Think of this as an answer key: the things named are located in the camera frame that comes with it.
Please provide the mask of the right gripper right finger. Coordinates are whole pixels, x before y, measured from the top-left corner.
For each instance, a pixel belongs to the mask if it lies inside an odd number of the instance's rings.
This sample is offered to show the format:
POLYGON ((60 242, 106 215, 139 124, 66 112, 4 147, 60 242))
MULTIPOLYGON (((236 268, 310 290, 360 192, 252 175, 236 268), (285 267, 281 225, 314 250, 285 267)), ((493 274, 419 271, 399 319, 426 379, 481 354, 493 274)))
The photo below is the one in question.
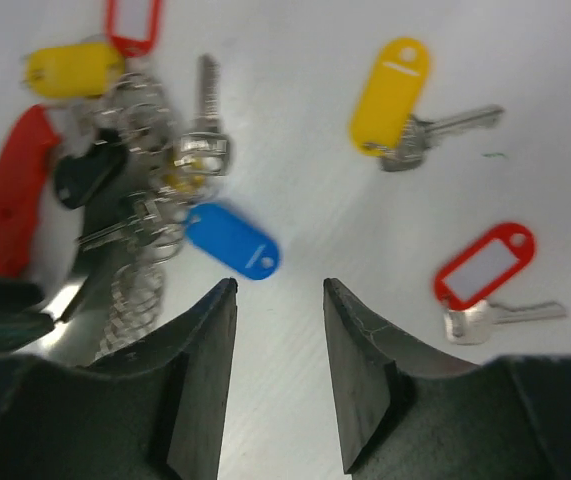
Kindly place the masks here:
POLYGON ((475 365, 385 319, 337 278, 323 282, 323 313, 343 471, 355 473, 416 402, 416 379, 475 365))

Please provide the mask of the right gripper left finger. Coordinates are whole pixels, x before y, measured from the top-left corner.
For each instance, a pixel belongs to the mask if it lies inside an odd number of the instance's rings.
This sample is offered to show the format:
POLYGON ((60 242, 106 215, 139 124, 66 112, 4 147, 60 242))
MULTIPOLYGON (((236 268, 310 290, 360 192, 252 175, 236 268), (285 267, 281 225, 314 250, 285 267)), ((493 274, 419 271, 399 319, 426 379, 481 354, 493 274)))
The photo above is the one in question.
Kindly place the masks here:
POLYGON ((237 326, 238 284, 93 362, 113 397, 99 437, 109 478, 215 478, 237 326))

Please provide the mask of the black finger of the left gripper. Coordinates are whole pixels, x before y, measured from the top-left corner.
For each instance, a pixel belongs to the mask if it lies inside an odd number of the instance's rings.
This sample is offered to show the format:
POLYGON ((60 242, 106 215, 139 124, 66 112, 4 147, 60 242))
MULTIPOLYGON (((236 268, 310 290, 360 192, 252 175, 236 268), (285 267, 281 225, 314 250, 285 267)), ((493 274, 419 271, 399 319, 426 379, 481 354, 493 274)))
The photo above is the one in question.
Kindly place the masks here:
POLYGON ((55 320, 39 308, 43 301, 37 284, 0 276, 0 353, 16 351, 54 330, 55 320))

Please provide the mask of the key with red tag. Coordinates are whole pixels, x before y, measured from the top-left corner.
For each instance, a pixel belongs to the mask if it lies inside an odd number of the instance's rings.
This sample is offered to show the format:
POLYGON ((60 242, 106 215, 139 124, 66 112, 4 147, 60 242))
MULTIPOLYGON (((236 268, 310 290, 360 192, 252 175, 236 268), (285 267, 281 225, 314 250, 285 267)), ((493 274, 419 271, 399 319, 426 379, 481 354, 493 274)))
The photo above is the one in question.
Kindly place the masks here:
POLYGON ((497 326, 567 316, 567 309, 554 301, 513 307, 491 300, 499 288, 529 266, 536 252, 536 238, 528 227, 503 222, 440 267, 433 293, 443 308, 450 343, 480 345, 491 338, 497 326))

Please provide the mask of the red carabiner keyring with keys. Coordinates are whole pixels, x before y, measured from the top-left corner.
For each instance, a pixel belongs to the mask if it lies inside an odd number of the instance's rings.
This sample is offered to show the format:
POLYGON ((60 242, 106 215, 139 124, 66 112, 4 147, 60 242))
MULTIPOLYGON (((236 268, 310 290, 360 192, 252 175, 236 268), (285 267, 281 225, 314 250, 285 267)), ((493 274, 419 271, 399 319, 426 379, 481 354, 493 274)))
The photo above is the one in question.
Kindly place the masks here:
POLYGON ((0 276, 41 288, 55 328, 30 344, 71 359, 155 328, 163 266, 185 244, 249 280, 279 266, 276 242, 215 199, 233 153, 218 63, 198 58, 187 129, 151 72, 162 12, 109 1, 101 35, 31 53, 23 80, 38 101, 0 150, 0 276))

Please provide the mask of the key with yellow tag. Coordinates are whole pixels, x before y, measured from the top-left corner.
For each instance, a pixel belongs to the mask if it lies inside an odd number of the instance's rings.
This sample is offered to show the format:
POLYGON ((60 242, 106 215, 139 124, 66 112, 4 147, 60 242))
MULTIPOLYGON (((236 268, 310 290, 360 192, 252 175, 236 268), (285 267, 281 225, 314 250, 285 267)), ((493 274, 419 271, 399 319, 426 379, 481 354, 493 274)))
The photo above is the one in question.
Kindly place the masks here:
POLYGON ((413 114, 431 69, 428 48, 399 37, 378 53, 349 123, 354 147, 389 173, 418 168, 447 137, 495 127, 505 110, 489 104, 437 120, 413 114))

